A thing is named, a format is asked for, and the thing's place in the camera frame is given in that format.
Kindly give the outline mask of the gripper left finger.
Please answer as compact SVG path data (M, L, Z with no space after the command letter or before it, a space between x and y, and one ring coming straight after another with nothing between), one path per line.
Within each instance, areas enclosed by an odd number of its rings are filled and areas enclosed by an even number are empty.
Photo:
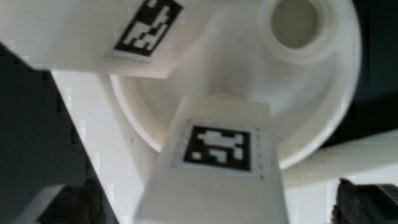
M82 185L50 185L39 191L12 224L105 224L103 191L89 178Z

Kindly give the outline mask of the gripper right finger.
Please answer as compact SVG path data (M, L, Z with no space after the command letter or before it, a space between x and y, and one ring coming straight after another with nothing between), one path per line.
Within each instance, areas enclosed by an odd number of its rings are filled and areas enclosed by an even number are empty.
M398 186L339 179L332 224L398 224Z

